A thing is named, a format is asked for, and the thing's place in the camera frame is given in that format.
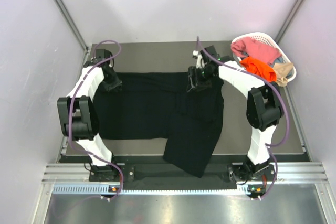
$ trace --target reflective metal surface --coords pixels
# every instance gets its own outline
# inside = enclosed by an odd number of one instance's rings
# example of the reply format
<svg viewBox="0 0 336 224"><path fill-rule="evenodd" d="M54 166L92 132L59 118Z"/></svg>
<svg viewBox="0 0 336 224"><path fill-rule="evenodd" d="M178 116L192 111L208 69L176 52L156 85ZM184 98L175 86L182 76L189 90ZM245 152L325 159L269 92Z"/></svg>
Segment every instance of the reflective metal surface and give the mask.
<svg viewBox="0 0 336 224"><path fill-rule="evenodd" d="M62 215L87 195L53 195L51 204ZM189 223L326 223L315 185L276 185L263 201L241 196L121 195L111 203L90 198L61 219L49 207L46 222L189 224Z"/></svg>

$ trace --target vertical metal post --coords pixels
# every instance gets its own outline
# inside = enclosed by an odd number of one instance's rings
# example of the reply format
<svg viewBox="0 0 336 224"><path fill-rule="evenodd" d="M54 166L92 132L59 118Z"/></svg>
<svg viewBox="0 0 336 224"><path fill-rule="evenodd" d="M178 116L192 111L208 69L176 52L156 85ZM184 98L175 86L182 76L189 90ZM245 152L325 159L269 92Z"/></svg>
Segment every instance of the vertical metal post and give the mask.
<svg viewBox="0 0 336 224"><path fill-rule="evenodd" d="M290 10L288 16L286 17L285 19L285 22L283 23L277 37L275 38L275 42L277 44L279 44L279 42L281 41L281 39L283 38L286 30L288 29L290 23L292 22L292 20L294 19L296 13L298 12L298 10L300 9L302 3L304 2L305 0L296 0L292 9Z"/></svg>
<svg viewBox="0 0 336 224"><path fill-rule="evenodd" d="M88 46L86 45L82 35L80 34L75 22L73 21L73 19L71 18L65 4L63 3L62 0L54 0L56 5L58 6L60 12L62 13L64 19L66 20L66 22L68 23L71 31L73 32L73 34L75 35L76 39L78 40L78 43L81 45L81 47L83 48L83 50L87 51Z"/></svg>

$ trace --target beige cloth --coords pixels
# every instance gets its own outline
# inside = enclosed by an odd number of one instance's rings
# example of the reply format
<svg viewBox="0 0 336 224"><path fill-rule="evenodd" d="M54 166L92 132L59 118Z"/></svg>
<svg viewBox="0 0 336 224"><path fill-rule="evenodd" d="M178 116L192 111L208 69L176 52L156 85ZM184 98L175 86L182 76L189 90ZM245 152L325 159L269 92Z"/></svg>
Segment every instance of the beige cloth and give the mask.
<svg viewBox="0 0 336 224"><path fill-rule="evenodd" d="M287 85L288 80L286 76L293 69L293 63L275 63L273 66L273 70L277 74L277 84L281 87Z"/></svg>

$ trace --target white wall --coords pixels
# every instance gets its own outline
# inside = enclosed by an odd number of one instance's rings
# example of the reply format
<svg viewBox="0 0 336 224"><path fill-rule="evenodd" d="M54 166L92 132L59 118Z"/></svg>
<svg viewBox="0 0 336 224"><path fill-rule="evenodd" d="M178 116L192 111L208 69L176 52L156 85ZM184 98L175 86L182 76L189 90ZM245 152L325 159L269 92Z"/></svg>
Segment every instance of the white wall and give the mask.
<svg viewBox="0 0 336 224"><path fill-rule="evenodd" d="M64 0L87 44L275 37L295 0Z"/></svg>
<svg viewBox="0 0 336 224"><path fill-rule="evenodd" d="M298 70L289 89L311 154L336 195L335 18L336 0L306 0L280 46Z"/></svg>
<svg viewBox="0 0 336 224"><path fill-rule="evenodd" d="M28 223L82 57L53 0L0 0L0 223Z"/></svg>

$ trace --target metal floor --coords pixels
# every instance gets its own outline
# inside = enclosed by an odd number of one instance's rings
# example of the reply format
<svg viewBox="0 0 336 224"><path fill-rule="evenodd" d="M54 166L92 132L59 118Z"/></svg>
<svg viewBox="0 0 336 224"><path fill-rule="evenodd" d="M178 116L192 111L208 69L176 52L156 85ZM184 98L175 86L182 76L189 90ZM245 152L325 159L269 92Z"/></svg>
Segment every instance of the metal floor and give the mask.
<svg viewBox="0 0 336 224"><path fill-rule="evenodd" d="M115 59L116 72L186 72L196 64L192 58L195 42L157 42L122 44L122 53ZM230 55L230 41L206 41L203 46L214 45L220 55ZM112 44L101 48L117 52ZM281 89L283 100L289 110L285 92ZM246 119L246 99L230 84L224 83L224 121L222 134L214 154L246 154L250 147L251 126ZM273 148L277 154L301 154L302 145L290 113L289 139L283 146ZM280 142L285 132L285 119L282 118L274 133L272 142ZM151 140L105 140L105 145L115 155L163 155L166 139ZM80 154L67 149L67 155Z"/></svg>
<svg viewBox="0 0 336 224"><path fill-rule="evenodd" d="M315 185L276 185L264 200L221 195L122 195L111 203L87 195L52 195L45 224L327 223Z"/></svg>

